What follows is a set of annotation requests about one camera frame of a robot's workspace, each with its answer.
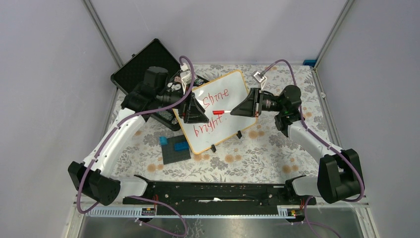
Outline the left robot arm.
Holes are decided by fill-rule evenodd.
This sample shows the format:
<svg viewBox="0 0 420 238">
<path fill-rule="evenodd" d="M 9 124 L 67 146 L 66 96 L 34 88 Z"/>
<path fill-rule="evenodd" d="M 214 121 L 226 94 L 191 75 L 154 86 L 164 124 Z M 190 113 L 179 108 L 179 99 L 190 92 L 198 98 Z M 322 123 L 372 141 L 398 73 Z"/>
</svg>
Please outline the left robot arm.
<svg viewBox="0 0 420 238">
<path fill-rule="evenodd" d="M 87 196 L 96 204 L 110 205 L 117 198 L 135 196 L 139 202 L 152 201 L 154 191 L 143 178 L 113 178 L 113 168 L 133 137 L 147 121 L 149 115 L 177 109 L 184 123 L 207 123 L 205 109 L 192 91 L 195 73 L 187 65 L 180 70 L 181 88 L 171 89 L 168 71 L 151 66 L 144 78 L 128 93 L 111 127 L 94 150 L 80 163 L 72 162 L 68 167 L 70 178 L 77 190 L 76 205 L 80 213 L 81 197 Z"/>
</svg>

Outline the red whiteboard marker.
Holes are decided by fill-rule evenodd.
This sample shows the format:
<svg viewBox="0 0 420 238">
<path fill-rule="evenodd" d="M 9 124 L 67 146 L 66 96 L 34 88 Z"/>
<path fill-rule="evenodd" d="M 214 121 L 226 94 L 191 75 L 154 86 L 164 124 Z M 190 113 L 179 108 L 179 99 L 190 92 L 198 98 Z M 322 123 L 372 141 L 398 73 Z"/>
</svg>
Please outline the red whiteboard marker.
<svg viewBox="0 0 420 238">
<path fill-rule="evenodd" d="M 212 113 L 214 115 L 229 114 L 231 113 L 231 110 L 214 110 Z"/>
</svg>

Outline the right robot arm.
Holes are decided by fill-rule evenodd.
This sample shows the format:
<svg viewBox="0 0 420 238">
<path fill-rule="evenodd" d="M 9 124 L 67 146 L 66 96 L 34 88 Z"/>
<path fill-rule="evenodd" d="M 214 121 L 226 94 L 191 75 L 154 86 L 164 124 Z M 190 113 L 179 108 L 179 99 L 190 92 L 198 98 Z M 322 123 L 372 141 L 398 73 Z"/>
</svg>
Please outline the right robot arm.
<svg viewBox="0 0 420 238">
<path fill-rule="evenodd" d="M 365 195 L 365 184 L 358 153 L 321 138 L 306 124 L 301 103 L 301 90 L 295 85 L 286 86 L 278 96 L 251 88 L 230 114 L 257 118 L 262 112 L 276 112 L 277 130 L 298 143 L 317 162 L 317 176 L 301 176 L 286 182 L 284 198 L 288 203 L 297 204 L 304 196 L 321 197 L 329 204 L 360 201 Z"/>
</svg>

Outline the yellow framed whiteboard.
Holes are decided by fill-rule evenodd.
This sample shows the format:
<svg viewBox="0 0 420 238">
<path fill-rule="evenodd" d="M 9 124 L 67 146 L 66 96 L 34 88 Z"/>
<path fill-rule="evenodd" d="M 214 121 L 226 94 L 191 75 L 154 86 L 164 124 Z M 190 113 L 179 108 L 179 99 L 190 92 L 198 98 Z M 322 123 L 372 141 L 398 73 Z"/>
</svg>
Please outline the yellow framed whiteboard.
<svg viewBox="0 0 420 238">
<path fill-rule="evenodd" d="M 209 150 L 212 145 L 218 145 L 257 122 L 257 118 L 213 114 L 213 111 L 233 109 L 247 97 L 248 92 L 242 72 L 235 70 L 193 89 L 209 122 L 187 124 L 178 115 L 178 110 L 173 110 L 194 154 Z"/>
</svg>

